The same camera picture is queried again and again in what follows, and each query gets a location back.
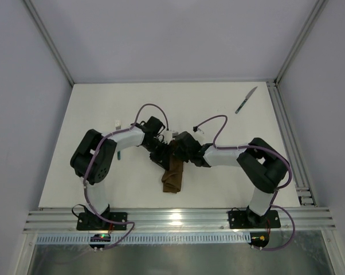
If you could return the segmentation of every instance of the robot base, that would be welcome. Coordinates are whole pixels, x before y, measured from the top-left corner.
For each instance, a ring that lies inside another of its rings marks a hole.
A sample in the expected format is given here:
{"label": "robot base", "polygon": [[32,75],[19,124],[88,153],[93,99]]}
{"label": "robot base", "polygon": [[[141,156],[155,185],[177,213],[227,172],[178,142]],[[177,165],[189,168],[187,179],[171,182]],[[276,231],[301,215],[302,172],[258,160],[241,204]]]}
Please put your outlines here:
{"label": "robot base", "polygon": [[[252,229],[252,228],[266,228],[267,222],[254,227],[248,220],[245,210],[231,210],[228,212],[230,229]],[[276,210],[269,210],[266,213],[266,219],[269,221],[270,228],[280,228],[281,222]]]}
{"label": "robot base", "polygon": [[[109,212],[108,207],[101,216],[105,219],[109,219],[115,222],[126,222],[128,214],[126,212]],[[105,221],[102,221],[99,217],[91,213],[86,209],[86,212],[79,214],[79,220],[77,221],[77,230],[79,231],[95,231],[95,230],[113,230],[113,231],[126,231],[126,225],[113,225]]]}

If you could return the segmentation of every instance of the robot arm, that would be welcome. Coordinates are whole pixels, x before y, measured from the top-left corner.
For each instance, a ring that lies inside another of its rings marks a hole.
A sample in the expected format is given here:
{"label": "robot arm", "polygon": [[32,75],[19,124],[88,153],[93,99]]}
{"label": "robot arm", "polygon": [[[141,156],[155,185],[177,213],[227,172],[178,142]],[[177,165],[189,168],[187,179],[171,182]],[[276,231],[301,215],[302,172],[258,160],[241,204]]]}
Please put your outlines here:
{"label": "robot arm", "polygon": [[[150,152],[150,159],[153,162],[166,170],[169,169],[169,146],[158,139],[159,133],[164,129],[165,126],[162,122],[152,116],[147,122],[136,123],[132,129],[121,130],[102,143],[87,178],[88,199],[99,214],[108,212],[109,204],[105,196],[104,179],[109,173],[115,152],[128,147],[143,146]],[[104,136],[94,129],[89,130],[83,137],[70,160],[70,165],[77,176],[81,178],[85,176],[93,153],[102,138]],[[92,214],[90,206],[86,207]]]}
{"label": "robot arm", "polygon": [[266,222],[277,187],[287,173],[281,159],[274,154],[252,148],[260,147],[276,152],[270,145],[255,138],[249,144],[221,150],[210,143],[200,145],[188,132],[182,132],[175,141],[178,148],[173,154],[182,161],[191,161],[198,167],[241,167],[254,184],[253,197],[246,209],[248,220],[253,227],[260,227]]}
{"label": "robot arm", "polygon": [[[287,168],[283,161],[273,154],[252,147],[266,148],[275,152],[271,146],[262,139],[255,138],[239,148],[221,150],[210,143],[201,145],[191,134],[182,132],[175,138],[173,149],[172,146],[158,139],[164,128],[159,119],[150,117],[146,123],[136,123],[131,129],[120,130],[102,143],[87,178],[88,199],[100,215],[109,212],[103,180],[109,172],[115,151],[143,146],[150,152],[150,159],[165,170],[169,170],[171,154],[181,161],[192,162],[198,167],[221,165],[241,167],[255,186],[252,200],[246,209],[248,220],[253,227],[260,227],[265,223],[277,187],[285,177]],[[93,129],[86,133],[70,161],[77,176],[84,178],[93,152],[103,138],[101,133]],[[93,216],[92,209],[89,206],[87,209],[89,215]]]}

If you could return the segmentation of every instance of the small white object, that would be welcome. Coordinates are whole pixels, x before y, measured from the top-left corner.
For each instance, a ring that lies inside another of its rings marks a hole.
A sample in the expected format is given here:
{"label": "small white object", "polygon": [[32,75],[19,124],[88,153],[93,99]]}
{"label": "small white object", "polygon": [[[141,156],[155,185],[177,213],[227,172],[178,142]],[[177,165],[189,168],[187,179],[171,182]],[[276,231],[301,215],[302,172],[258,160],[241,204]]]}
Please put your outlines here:
{"label": "small white object", "polygon": [[198,141],[201,145],[205,143],[205,133],[198,128],[197,132],[193,132],[192,136],[196,141]]}
{"label": "small white object", "polygon": [[163,133],[163,141],[166,143],[170,143],[178,134],[179,132],[177,131],[166,130]]}
{"label": "small white object", "polygon": [[231,149],[231,150],[219,150],[210,146],[203,158],[209,164],[209,166],[236,166],[240,167],[237,162],[239,155],[244,152],[246,149]]}
{"label": "small white object", "polygon": [[144,132],[137,127],[133,128],[132,130],[129,130],[123,133],[117,133],[109,137],[109,139],[117,142],[116,149],[115,149],[116,152],[129,148],[129,147],[141,145],[143,138],[144,138]]}
{"label": "small white object", "polygon": [[115,120],[115,130],[120,130],[121,129],[121,122],[120,120]]}

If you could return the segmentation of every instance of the black bracket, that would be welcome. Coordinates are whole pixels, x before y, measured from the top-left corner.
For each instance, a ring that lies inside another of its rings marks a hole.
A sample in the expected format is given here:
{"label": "black bracket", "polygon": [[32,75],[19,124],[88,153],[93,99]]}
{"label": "black bracket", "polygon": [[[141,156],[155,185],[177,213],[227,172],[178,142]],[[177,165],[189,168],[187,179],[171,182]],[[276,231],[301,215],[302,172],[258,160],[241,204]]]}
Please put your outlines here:
{"label": "black bracket", "polygon": [[[259,137],[253,139],[249,145],[264,147],[276,152],[267,142]],[[260,163],[258,161],[260,159],[264,159],[264,162]],[[254,186],[267,194],[273,194],[275,192],[278,184],[284,179],[287,173],[286,165],[282,160],[262,150],[246,149],[239,155],[237,162]]]}
{"label": "black bracket", "polygon": [[[252,229],[253,225],[249,222],[245,210],[231,210],[228,212],[230,229]],[[269,210],[266,214],[266,219],[269,221],[270,228],[280,228],[281,222],[278,212],[276,210]],[[266,228],[268,223],[255,228]]]}
{"label": "black bracket", "polygon": [[[108,212],[102,214],[102,216],[110,221],[126,222],[128,221],[128,213],[126,212]],[[77,221],[77,230],[79,231],[93,231],[93,230],[110,230],[113,231],[126,231],[126,225],[113,225],[110,228],[110,223],[104,222],[97,216],[92,216],[89,213],[80,213]]]}
{"label": "black bracket", "polygon": [[[86,174],[87,167],[93,157],[91,152],[96,149],[102,138],[102,134],[94,129],[87,131],[83,137],[70,159],[70,166],[73,167],[77,176],[84,177]],[[117,143],[111,139],[106,139],[101,145],[87,178],[91,185],[101,182],[109,173],[116,145]]]}
{"label": "black bracket", "polygon": [[109,234],[95,234],[90,238],[91,242],[98,242],[98,244],[92,244],[90,245],[91,248],[104,248],[104,243],[110,243],[110,235]]}

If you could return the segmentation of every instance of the metal frame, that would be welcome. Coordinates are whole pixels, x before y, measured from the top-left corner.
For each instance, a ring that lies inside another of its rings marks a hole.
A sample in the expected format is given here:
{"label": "metal frame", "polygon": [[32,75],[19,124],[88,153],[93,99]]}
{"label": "metal frame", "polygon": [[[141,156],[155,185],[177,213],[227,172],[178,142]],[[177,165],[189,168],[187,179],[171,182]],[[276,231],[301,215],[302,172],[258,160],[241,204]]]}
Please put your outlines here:
{"label": "metal frame", "polygon": [[289,51],[277,77],[275,80],[276,85],[279,85],[286,74],[288,68],[293,63],[297,54],[299,53],[301,47],[304,45],[306,38],[309,36],[312,28],[314,27],[316,21],[327,5],[328,0],[317,0],[314,7],[312,8],[308,18],[305,21],[304,26],[302,27],[299,35],[296,37],[295,42],[293,43],[291,50]]}
{"label": "metal frame", "polygon": [[[125,235],[110,234],[105,245],[112,245]],[[42,233],[36,245],[98,245],[92,241],[93,233]],[[202,243],[250,243],[250,232],[177,232],[177,233],[135,233],[126,236],[122,245],[188,245]]]}
{"label": "metal frame", "polygon": [[[46,42],[54,59],[60,66],[63,74],[68,79],[71,86],[75,84],[73,78],[65,65],[59,51],[57,50],[50,34],[48,33],[42,19],[40,18],[32,0],[22,0],[27,8],[29,15],[34,21],[44,41]],[[339,234],[336,231],[335,222],[332,219],[331,212],[326,207],[316,207],[315,189],[312,187],[312,181],[304,163],[297,136],[293,130],[291,119],[285,107],[281,96],[280,83],[293,63],[296,55],[303,46],[306,38],[312,30],[315,22],[322,13],[328,0],[317,0],[311,10],[307,20],[304,23],[299,35],[296,37],[289,54],[287,55],[275,80],[267,81],[268,91],[275,110],[276,118],[279,124],[282,139],[285,144],[286,153],[291,163],[296,189],[299,198],[301,198],[302,207],[287,209],[294,218],[296,230],[321,230],[332,266],[336,274],[345,274],[345,249],[342,246]],[[204,80],[182,80],[183,82],[192,81],[239,81],[235,79],[204,79]],[[260,230],[231,230],[229,229],[228,209],[118,209],[118,211],[127,211],[130,221],[136,222],[135,234],[160,234],[169,232],[169,234],[188,234],[188,233],[246,233]],[[279,211],[282,228],[278,230],[292,230],[289,218]],[[40,211],[31,211],[26,221],[23,231],[24,241],[22,251],[17,261],[17,271],[15,274],[26,274],[30,267],[30,261],[34,251],[34,244],[39,236],[44,234],[61,233],[72,236],[90,233],[105,233],[104,231],[86,231],[84,233],[76,231],[76,218],[70,213],[70,209],[41,209]]]}
{"label": "metal frame", "polygon": [[62,70],[65,78],[67,78],[69,85],[71,85],[71,87],[73,87],[75,82],[73,81],[73,78],[70,75],[69,70],[64,63],[63,58],[59,54],[59,51],[58,51],[57,47],[55,46],[50,34],[48,33],[44,23],[42,22],[34,4],[32,3],[32,0],[22,0],[22,2],[25,5],[26,9],[28,10],[31,19],[35,23],[37,29],[40,32],[40,35],[43,37],[46,45],[48,46],[50,52],[52,53],[54,59],[56,60],[56,62],[58,64],[58,66]]}

